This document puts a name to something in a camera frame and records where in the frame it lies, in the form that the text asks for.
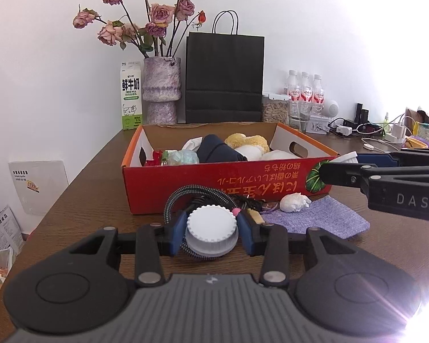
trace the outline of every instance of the black paper bag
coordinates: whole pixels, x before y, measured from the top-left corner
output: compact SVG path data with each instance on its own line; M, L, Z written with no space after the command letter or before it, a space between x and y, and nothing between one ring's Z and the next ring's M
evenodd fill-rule
M261 121L263 63L264 37L189 33L186 123Z

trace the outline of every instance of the red cardboard box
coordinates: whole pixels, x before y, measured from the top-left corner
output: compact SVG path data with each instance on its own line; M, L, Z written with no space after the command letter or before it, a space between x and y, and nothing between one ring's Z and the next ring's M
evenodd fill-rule
M200 163L182 166L143 166L153 150L177 149L191 138L216 134L222 140L234 133L262 135L271 149L291 151L300 159ZM200 184L231 194L278 201L287 194L311 196L328 193L318 178L322 163L338 154L309 136L283 124L223 122L192 125L140 126L130 141L122 174L132 214L162 213L168 197L178 188Z

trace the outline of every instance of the wooden desk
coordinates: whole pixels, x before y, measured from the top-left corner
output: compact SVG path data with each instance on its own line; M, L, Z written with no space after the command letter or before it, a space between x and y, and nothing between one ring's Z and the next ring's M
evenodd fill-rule
M133 232L142 224L162 221L160 215L134 216L129 212L120 165L133 133L118 133L81 171L33 232L8 278L99 228L115 226L119 232ZM311 136L340 154L366 152L359 138ZM424 298L429 299L429 222L371 211L359 189L333 187L330 195L370 222L370 230L355 237L355 244L411 274L420 283ZM124 256L120 268L129 278L134 275L132 259L132 255ZM262 257L250 258L237 246L213 262L196 261L184 253L161 260L166 275L187 272L257 276ZM293 277L303 273L301 256L292 256L291 264ZM3 305L4 288L0 291L0 342L14 331Z

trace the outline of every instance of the metal rivet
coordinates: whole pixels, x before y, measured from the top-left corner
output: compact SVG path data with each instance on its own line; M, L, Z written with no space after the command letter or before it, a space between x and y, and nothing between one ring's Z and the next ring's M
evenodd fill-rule
M280 271L268 271L264 273L264 280L271 283L280 283L286 280L286 275Z
M160 281L160 275L156 272L143 272L138 276L138 281L143 284L155 284Z

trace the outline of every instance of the textured vase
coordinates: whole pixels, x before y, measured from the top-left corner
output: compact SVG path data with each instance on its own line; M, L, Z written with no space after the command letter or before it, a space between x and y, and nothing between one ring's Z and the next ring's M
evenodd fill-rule
M181 99L181 58L150 57L144 60L143 100L170 102Z
M147 115L151 125L176 124L176 102L149 102Z

